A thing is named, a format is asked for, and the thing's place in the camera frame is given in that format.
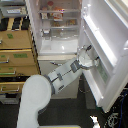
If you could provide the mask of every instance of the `label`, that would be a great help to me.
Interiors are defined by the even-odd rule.
[[[12,34],[7,34],[9,39],[13,39],[13,35]]]
[[[25,7],[22,7],[20,9],[20,14],[22,14],[22,15],[26,15],[27,14]]]
[[[9,70],[13,70],[13,68],[8,68]]]
[[[14,58],[28,58],[26,53],[22,54],[13,54]]]
[[[1,58],[6,58],[6,56],[5,55],[1,55]]]
[[[11,9],[11,10],[7,10],[7,12],[9,14],[13,14],[13,13],[20,14],[20,9]]]
[[[62,21],[63,20],[63,16],[61,13],[54,13],[54,21]]]
[[[101,63],[99,63],[97,69],[98,69],[103,81],[106,83],[108,80],[108,75],[107,75],[106,71],[104,70],[104,68],[102,67]]]

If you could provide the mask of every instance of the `door shelf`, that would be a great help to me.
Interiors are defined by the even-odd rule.
[[[94,80],[91,71],[89,71],[89,70],[86,70],[86,71],[83,70],[83,74],[85,75],[85,77],[86,77],[86,79],[88,81],[88,84],[90,86],[90,89],[92,91],[92,94],[95,97],[96,105],[98,107],[101,107],[100,100],[102,100],[104,98],[103,97],[103,94],[101,93],[102,91],[100,90],[100,88],[98,87],[96,81]]]
[[[116,56],[114,55],[111,48],[108,46],[106,40],[100,33],[100,30],[96,28],[90,16],[85,16],[84,20],[86,22],[84,32],[90,39],[91,43],[93,44],[95,50],[97,51],[107,70],[109,72],[112,72],[117,64]]]
[[[108,6],[113,10],[113,12],[119,17],[122,23],[128,28],[128,7],[127,2],[124,3],[122,0],[105,0]]]

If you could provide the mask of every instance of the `refrigerator shelf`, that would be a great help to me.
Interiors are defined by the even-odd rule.
[[[64,21],[64,20],[72,20],[72,19],[75,19],[76,20],[77,17],[63,17],[63,20],[62,21]],[[42,19],[42,21],[44,21],[44,20],[54,21],[54,17],[50,16],[50,17],[48,17],[48,19]]]
[[[78,39],[77,30],[51,30],[51,40],[69,41]]]
[[[63,9],[62,11],[55,11],[55,10],[47,10],[47,11],[42,11],[39,10],[38,13],[77,13],[80,12],[79,9]]]
[[[76,54],[78,39],[72,40],[42,40],[41,49],[38,55],[62,55]]]
[[[51,27],[51,29],[78,29],[79,25],[62,26],[62,27]]]

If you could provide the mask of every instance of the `open refrigerator door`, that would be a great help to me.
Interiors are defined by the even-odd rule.
[[[83,0],[81,12],[78,53],[91,45],[87,54],[100,61],[83,73],[97,106],[107,112],[128,82],[128,29],[104,0]]]

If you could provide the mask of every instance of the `handle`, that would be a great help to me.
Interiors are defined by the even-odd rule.
[[[0,73],[0,75],[15,75],[16,71],[14,72],[7,72],[7,73]]]
[[[7,92],[19,92],[19,90],[20,90],[19,86],[18,86],[17,90],[6,90],[6,91],[4,91],[3,88],[4,88],[4,86],[1,87],[1,92],[4,92],[4,93],[7,93]]]
[[[53,64],[53,65],[57,65],[57,66],[62,66],[63,65],[63,64],[57,64],[57,63],[52,62],[52,61],[50,61],[50,63]]]
[[[0,64],[5,64],[5,63],[9,63],[9,59],[7,59],[7,61],[0,61]]]

